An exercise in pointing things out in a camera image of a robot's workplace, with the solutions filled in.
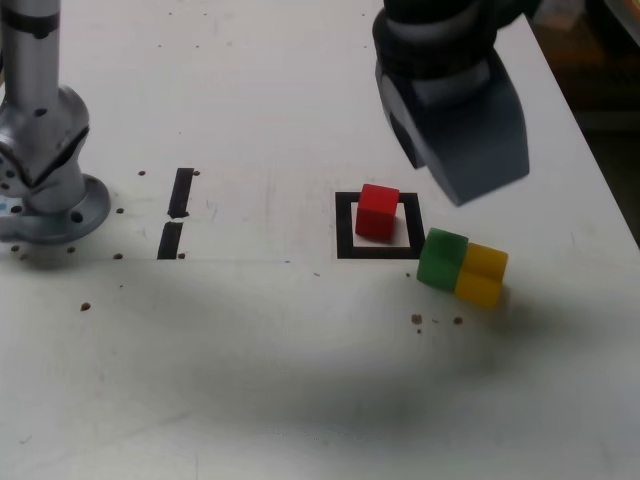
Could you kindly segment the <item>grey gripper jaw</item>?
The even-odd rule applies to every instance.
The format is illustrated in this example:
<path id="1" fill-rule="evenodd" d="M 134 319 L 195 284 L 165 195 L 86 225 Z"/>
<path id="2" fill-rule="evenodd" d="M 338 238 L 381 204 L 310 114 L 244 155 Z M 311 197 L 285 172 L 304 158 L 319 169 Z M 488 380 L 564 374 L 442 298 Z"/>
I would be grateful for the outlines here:
<path id="1" fill-rule="evenodd" d="M 434 179 L 457 206 L 530 172 L 523 108 L 497 52 L 488 56 L 489 80 L 469 99 L 426 113 L 418 125 Z"/>
<path id="2" fill-rule="evenodd" d="M 415 169 L 425 167 L 424 141 L 400 92 L 382 69 L 376 70 L 376 81 L 387 121 L 400 146 Z"/>

